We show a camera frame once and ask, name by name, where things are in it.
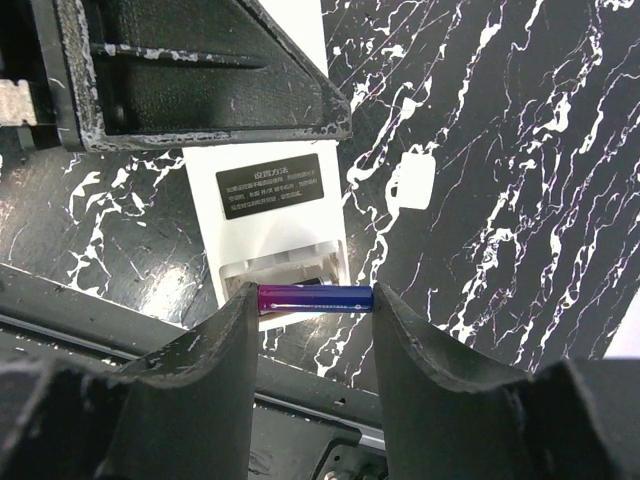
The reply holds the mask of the white battery cover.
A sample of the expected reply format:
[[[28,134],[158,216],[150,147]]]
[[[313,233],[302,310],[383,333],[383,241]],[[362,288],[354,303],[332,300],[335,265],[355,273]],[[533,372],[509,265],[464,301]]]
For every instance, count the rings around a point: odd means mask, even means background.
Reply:
[[[400,158],[396,175],[398,207],[426,210],[430,204],[436,176],[436,160],[432,154],[405,152]]]

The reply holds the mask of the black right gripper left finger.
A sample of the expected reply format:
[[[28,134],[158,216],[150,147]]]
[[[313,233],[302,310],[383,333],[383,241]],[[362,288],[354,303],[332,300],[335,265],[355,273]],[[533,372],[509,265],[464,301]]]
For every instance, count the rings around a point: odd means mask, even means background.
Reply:
[[[258,288],[117,371],[1,366],[5,479],[244,479],[257,377]]]

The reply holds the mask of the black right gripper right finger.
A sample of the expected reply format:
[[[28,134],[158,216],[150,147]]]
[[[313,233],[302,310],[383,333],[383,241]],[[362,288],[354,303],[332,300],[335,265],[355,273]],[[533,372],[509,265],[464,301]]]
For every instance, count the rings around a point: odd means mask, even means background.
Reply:
[[[391,478],[638,477],[637,360],[562,360],[529,373],[452,338],[384,284],[373,297]]]

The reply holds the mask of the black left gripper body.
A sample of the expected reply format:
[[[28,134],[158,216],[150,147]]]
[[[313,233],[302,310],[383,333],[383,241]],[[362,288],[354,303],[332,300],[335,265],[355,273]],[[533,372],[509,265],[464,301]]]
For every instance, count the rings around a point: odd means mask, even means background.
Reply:
[[[1,126],[25,150],[62,145],[45,49],[59,40],[52,1],[1,3]]]

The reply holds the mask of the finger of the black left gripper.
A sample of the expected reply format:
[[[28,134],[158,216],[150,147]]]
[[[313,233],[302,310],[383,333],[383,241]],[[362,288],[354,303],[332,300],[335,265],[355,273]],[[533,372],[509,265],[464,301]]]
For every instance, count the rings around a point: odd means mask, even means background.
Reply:
[[[257,1],[56,1],[90,152],[333,140],[345,96]]]

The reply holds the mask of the white red remote control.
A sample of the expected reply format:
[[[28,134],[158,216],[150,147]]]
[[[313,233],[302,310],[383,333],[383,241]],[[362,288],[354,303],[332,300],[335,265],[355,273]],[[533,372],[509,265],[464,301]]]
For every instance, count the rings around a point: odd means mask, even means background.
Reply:
[[[321,1],[258,1],[328,74]],[[309,82],[284,66],[231,71],[213,106],[219,126],[293,126],[318,108]],[[340,200],[337,142],[288,140],[183,149],[218,308],[246,282],[296,284],[329,275],[351,283]]]

